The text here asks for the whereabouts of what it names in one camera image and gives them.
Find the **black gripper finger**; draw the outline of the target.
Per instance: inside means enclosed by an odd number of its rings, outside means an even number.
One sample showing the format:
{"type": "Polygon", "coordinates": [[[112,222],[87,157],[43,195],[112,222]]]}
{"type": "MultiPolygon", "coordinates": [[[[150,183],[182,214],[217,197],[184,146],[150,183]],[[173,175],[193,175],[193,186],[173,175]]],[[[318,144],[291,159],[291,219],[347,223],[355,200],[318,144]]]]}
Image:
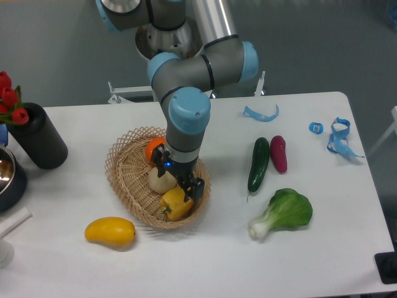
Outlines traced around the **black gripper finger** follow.
{"type": "Polygon", "coordinates": [[[202,178],[196,178],[195,176],[189,176],[187,181],[182,183],[182,189],[184,190],[184,202],[192,200],[198,202],[203,196],[205,189],[205,181],[202,178]]]}
{"type": "Polygon", "coordinates": [[[152,151],[151,162],[156,166],[159,178],[162,177],[171,166],[169,155],[170,152],[166,150],[165,145],[158,145],[152,151]]]}

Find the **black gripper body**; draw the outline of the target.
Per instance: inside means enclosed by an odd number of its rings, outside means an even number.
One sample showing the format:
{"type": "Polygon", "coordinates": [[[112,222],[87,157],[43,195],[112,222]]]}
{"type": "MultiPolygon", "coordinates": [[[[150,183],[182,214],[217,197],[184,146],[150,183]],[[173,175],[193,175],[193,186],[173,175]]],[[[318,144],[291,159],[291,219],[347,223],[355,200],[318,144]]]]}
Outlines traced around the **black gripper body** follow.
{"type": "Polygon", "coordinates": [[[171,157],[171,152],[166,150],[163,155],[164,167],[177,180],[180,187],[196,187],[198,182],[194,176],[194,169],[198,158],[189,162],[178,162],[171,157]]]}

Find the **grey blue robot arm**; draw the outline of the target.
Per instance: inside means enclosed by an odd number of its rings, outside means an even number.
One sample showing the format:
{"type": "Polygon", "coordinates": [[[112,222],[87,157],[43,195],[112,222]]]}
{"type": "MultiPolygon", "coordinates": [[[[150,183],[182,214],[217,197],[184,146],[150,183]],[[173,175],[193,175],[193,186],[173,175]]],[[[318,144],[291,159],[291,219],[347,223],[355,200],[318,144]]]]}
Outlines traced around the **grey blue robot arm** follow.
{"type": "Polygon", "coordinates": [[[190,45],[184,1],[98,1],[106,26],[117,32],[145,26],[154,56],[147,76],[167,121],[166,142],[152,161],[159,175],[170,173],[187,199],[199,200],[204,180],[194,176],[211,103],[207,92],[247,81],[258,72],[259,59],[250,42],[239,38],[226,1],[192,1],[201,47],[190,58],[178,49],[190,45]]]}

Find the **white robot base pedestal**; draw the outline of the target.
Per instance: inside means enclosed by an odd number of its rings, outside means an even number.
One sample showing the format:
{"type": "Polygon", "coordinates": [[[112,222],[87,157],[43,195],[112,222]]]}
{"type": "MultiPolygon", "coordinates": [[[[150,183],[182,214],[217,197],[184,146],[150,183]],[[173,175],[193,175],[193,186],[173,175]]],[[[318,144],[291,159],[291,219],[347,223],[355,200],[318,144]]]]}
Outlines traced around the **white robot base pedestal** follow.
{"type": "Polygon", "coordinates": [[[203,50],[196,21],[187,16],[174,31],[162,31],[152,24],[140,26],[135,34],[137,50],[148,63],[158,53],[171,52],[180,59],[199,56],[203,50]]]}

